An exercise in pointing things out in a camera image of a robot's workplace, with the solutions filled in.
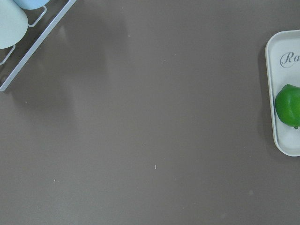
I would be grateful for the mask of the cream serving tray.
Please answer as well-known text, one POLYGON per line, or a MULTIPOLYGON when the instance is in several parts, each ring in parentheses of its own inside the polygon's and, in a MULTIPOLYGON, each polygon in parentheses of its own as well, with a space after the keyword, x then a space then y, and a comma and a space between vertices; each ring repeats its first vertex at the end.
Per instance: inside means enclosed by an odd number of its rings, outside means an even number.
POLYGON ((287 84, 300 85, 300 31, 288 30, 273 35, 266 44, 265 57, 274 143, 282 153, 298 157, 300 130, 280 121, 275 97, 287 84))

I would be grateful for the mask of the mint green cup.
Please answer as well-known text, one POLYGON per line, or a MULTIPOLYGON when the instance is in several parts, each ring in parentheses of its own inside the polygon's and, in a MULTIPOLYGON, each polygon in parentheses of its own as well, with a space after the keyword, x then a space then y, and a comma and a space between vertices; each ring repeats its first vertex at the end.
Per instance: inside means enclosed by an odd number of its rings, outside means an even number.
POLYGON ((0 48, 18 43, 28 28, 25 12, 13 0, 0 1, 0 48))

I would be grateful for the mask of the light blue cup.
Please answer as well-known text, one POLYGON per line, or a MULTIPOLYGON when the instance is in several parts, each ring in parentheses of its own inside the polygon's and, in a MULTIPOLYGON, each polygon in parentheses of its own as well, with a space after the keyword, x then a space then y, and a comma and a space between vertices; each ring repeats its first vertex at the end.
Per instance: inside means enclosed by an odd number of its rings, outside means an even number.
POLYGON ((34 10, 45 6, 50 0, 14 0, 22 9, 34 10))

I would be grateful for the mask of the green lime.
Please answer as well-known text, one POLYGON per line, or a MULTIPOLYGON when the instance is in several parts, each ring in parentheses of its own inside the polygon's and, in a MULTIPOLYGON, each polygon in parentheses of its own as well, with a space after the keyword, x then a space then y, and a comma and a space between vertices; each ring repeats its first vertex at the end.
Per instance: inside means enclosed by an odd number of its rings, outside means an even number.
POLYGON ((279 120, 289 127, 300 127, 300 88, 285 85, 275 98, 275 110, 279 120))

